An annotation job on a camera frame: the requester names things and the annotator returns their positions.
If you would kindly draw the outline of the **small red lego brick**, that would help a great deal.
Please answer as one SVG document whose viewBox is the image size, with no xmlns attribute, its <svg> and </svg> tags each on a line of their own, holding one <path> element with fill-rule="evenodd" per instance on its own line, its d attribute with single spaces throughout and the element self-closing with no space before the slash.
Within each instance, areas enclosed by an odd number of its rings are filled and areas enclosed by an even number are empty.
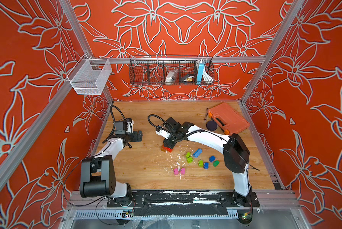
<svg viewBox="0 0 342 229">
<path fill-rule="evenodd" d="M 164 145 L 161 146 L 161 150 L 162 150 L 163 152 L 169 152 L 169 153 L 171 153 L 171 152 L 173 151 L 172 148 L 168 148 L 168 147 L 166 147 L 166 146 L 164 146 Z"/>
</svg>

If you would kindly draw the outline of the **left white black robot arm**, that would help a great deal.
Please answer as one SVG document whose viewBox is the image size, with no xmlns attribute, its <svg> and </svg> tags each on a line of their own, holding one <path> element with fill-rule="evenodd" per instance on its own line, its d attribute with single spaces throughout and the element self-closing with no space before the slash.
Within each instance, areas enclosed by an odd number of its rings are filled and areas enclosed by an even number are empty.
<svg viewBox="0 0 342 229">
<path fill-rule="evenodd" d="M 125 147 L 132 148 L 132 142 L 141 142 L 143 134 L 134 130 L 133 119 L 126 118 L 118 107 L 112 105 L 110 114 L 113 128 L 103 141 L 105 146 L 96 155 L 81 161 L 80 195 L 132 201 L 130 185 L 116 180 L 114 159 Z"/>
</svg>

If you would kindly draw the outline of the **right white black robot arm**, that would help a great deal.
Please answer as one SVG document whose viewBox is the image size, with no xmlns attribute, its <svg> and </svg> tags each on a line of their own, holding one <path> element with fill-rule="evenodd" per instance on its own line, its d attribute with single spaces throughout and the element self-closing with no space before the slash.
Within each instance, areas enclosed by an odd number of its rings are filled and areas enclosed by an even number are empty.
<svg viewBox="0 0 342 229">
<path fill-rule="evenodd" d="M 162 149 L 172 152 L 177 143 L 191 141 L 210 147 L 223 155 L 224 164 L 233 174 L 234 193 L 246 197 L 252 187 L 249 182 L 248 169 L 250 151 L 238 134 L 222 135 L 184 122 L 178 123 L 172 117 L 167 120 L 160 116 L 150 114 L 148 122 L 155 127 L 155 133 L 164 138 Z"/>
</svg>

